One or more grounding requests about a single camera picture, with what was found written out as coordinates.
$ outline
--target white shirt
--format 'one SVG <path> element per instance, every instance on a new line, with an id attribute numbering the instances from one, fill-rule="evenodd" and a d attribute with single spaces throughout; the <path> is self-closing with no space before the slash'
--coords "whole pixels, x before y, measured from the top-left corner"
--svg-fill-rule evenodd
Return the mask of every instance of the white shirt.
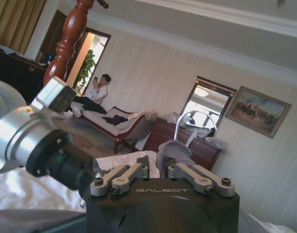
<path id="1" fill-rule="evenodd" d="M 85 91 L 85 94 L 83 97 L 88 97 L 94 102 L 100 104 L 102 102 L 102 99 L 106 96 L 108 93 L 108 88 L 106 85 L 100 87 L 100 88 L 94 88 L 94 86 L 91 84 L 87 87 L 87 90 Z"/>

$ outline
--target black pants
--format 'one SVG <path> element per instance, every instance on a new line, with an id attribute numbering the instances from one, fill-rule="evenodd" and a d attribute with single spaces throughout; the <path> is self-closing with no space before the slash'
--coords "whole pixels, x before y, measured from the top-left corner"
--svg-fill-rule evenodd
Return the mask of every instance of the black pants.
<path id="1" fill-rule="evenodd" d="M 95 103 L 88 97 L 76 96 L 73 101 L 77 102 L 77 103 L 82 103 L 84 105 L 84 106 L 82 106 L 82 108 L 84 110 L 94 111 L 94 112 L 101 113 L 101 114 L 106 114 L 106 111 L 104 110 L 104 108 L 102 108 L 100 106 L 100 104 Z"/>

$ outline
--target wooden bedpost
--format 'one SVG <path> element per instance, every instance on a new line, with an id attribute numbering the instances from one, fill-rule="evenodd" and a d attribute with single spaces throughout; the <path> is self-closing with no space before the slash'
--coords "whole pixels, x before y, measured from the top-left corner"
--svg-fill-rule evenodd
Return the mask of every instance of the wooden bedpost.
<path id="1" fill-rule="evenodd" d="M 104 8 L 109 5 L 104 0 L 97 0 Z M 93 7 L 94 0 L 77 0 L 75 8 L 69 13 L 66 18 L 63 37 L 57 44 L 55 59 L 48 66 L 45 76 L 44 85 L 53 77 L 57 76 L 65 81 L 67 63 L 73 57 L 74 46 L 81 38 L 87 24 L 88 10 Z"/>

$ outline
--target picture frame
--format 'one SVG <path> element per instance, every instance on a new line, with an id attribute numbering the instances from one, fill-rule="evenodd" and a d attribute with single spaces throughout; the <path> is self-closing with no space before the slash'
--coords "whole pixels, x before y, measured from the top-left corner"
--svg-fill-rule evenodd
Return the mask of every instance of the picture frame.
<path id="1" fill-rule="evenodd" d="M 226 117 L 273 138 L 291 105 L 241 86 Z"/>

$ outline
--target metal link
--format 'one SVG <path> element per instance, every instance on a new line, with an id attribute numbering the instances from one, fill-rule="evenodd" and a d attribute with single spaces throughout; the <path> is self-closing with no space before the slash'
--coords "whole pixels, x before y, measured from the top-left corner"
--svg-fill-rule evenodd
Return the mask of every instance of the metal link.
<path id="1" fill-rule="evenodd" d="M 149 168 L 144 164 L 132 165 L 124 174 L 112 180 L 112 194 L 122 194 L 129 191 L 130 184 L 135 178 L 147 178 Z"/>
<path id="2" fill-rule="evenodd" d="M 168 167 L 169 178 L 185 178 L 194 186 L 195 191 L 202 194 L 212 194 L 213 185 L 210 179 L 194 172 L 185 164 L 173 164 Z"/>
<path id="3" fill-rule="evenodd" d="M 94 197 L 105 195 L 109 190 L 112 180 L 115 177 L 122 175 L 127 169 L 128 168 L 125 165 L 118 165 L 103 177 L 103 182 L 98 183 L 93 181 L 90 184 L 90 194 Z"/>
<path id="4" fill-rule="evenodd" d="M 191 167 L 191 169 L 197 174 L 212 180 L 213 187 L 219 195 L 224 197 L 232 197 L 235 195 L 235 186 L 231 183 L 230 179 L 222 179 L 200 165 L 194 165 Z"/>

